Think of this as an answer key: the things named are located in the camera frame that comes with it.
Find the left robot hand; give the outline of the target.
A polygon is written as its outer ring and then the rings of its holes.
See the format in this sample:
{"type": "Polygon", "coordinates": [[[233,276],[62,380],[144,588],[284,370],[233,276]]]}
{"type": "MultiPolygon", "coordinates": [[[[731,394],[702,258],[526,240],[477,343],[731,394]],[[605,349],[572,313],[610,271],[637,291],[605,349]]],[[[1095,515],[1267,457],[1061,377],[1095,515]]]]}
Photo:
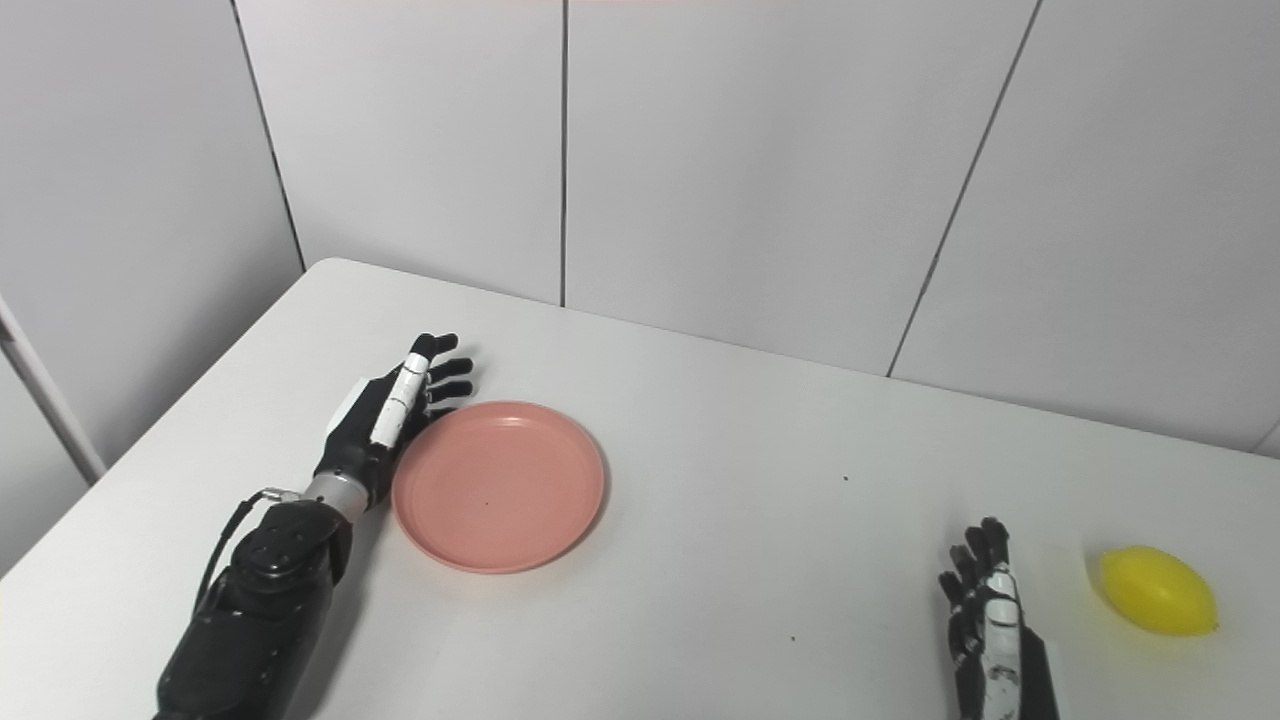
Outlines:
{"type": "Polygon", "coordinates": [[[321,457],[303,498],[356,521],[390,493],[399,460],[443,411],[438,404],[474,392],[474,361],[435,359],[454,351],[456,334],[421,334],[385,375],[364,382],[326,433],[321,457]]]}

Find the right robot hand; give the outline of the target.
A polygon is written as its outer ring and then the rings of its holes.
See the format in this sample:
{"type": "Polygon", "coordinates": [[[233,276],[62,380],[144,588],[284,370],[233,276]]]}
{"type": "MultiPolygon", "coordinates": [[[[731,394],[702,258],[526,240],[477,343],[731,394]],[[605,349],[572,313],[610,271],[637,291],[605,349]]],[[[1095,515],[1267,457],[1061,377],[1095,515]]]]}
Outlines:
{"type": "Polygon", "coordinates": [[[938,583],[960,717],[1059,719],[1050,656],[1027,624],[1005,524],[983,518],[948,556],[954,566],[938,583]]]}

